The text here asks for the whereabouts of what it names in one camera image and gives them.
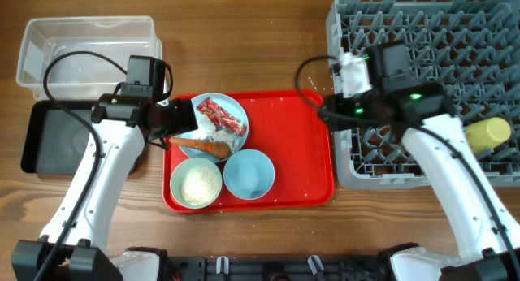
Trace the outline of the white napkin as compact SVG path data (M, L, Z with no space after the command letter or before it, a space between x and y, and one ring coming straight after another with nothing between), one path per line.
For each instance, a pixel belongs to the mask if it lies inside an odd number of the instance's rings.
M232 153L236 152L235 137L228 130L217 127L210 121L207 115L202 115L201 118L197 120L197 123L198 129L194 135L195 139L226 143Z

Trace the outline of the orange carrot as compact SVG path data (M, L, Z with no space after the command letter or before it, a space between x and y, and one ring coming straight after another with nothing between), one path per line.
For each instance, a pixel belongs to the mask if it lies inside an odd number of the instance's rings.
M218 159L226 159L231 155L231 150L228 144L222 142L177 137L171 137L169 141L173 145L206 152Z

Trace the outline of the red snack wrapper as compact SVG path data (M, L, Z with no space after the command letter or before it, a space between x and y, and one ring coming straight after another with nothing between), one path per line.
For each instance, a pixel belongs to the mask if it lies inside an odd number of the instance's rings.
M247 127L244 123L235 116L230 115L210 97L207 97L198 104L196 109L203 115L206 115L213 124L221 128L226 128L237 136L243 136L247 131Z

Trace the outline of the green bowl of rice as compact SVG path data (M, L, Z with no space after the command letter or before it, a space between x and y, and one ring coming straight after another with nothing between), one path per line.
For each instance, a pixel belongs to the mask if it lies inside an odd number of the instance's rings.
M170 194L182 207L199 210L211 205L223 188L223 179L215 163L206 158L189 158L171 173Z

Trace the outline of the yellow plastic cup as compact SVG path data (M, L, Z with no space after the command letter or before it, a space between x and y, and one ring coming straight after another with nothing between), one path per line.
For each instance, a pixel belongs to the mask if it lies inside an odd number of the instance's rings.
M510 124L500 117L485 119L472 123L466 130L466 139L473 153L479 154L495 149L506 142L512 133Z

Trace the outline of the light blue bowl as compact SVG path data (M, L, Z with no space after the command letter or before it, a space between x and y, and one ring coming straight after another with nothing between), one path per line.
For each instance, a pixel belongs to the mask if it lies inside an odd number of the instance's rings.
M243 149L227 160L223 180L234 197L257 200L271 190L275 182L275 167L263 152Z

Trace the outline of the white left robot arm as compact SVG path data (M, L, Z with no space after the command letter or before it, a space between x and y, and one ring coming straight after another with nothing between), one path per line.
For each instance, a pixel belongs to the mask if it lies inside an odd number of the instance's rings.
M113 94L100 97L91 120L95 134L89 137L67 194L41 235L55 244L73 216L63 243L89 240L105 252L119 195L148 141L193 131L197 120L189 98L176 98L163 106L149 97Z

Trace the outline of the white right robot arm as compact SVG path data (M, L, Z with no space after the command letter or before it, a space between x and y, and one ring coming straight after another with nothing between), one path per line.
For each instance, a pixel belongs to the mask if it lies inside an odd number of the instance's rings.
M329 95L318 107L335 131L388 125L427 177L456 237L460 258L473 262L487 251L517 261L519 225L473 155L454 105L439 84L356 97Z

